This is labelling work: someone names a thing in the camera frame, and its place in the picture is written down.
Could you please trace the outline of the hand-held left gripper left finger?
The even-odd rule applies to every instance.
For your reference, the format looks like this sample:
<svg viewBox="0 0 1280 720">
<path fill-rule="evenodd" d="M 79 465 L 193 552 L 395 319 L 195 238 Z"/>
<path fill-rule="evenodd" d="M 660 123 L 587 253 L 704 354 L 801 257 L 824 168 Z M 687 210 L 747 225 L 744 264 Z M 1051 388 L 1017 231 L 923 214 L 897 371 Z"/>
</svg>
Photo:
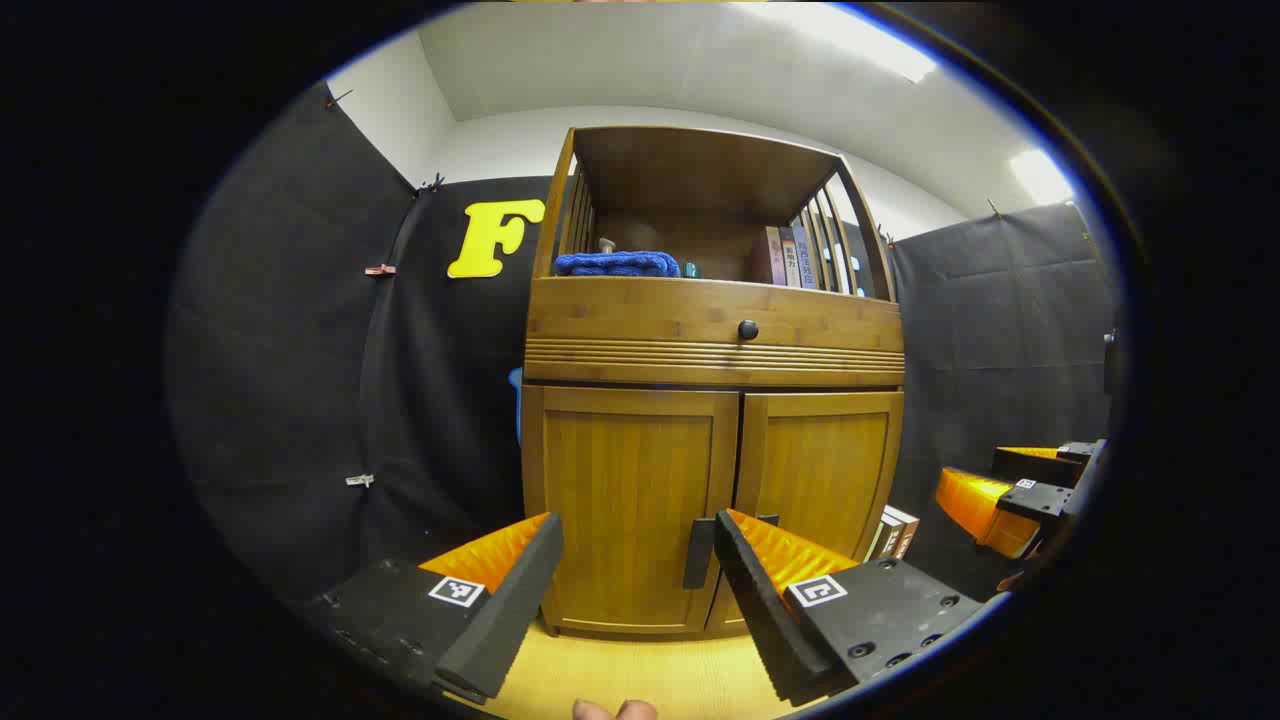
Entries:
<svg viewBox="0 0 1280 720">
<path fill-rule="evenodd" d="M 499 694 L 563 547 L 557 512 L 452 548 L 426 534 L 308 600 L 305 618 L 402 691 L 484 705 Z"/>
</svg>

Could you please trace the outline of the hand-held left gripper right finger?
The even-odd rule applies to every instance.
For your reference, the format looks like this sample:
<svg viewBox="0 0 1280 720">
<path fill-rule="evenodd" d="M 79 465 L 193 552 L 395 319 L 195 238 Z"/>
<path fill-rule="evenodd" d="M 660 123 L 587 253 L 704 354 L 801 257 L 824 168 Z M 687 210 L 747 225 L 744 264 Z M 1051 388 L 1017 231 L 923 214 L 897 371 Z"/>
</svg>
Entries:
<svg viewBox="0 0 1280 720">
<path fill-rule="evenodd" d="M 716 515 L 716 556 L 780 700 L 865 694 L 986 619 L 986 605 L 900 559 L 855 562 L 759 518 Z"/>
</svg>

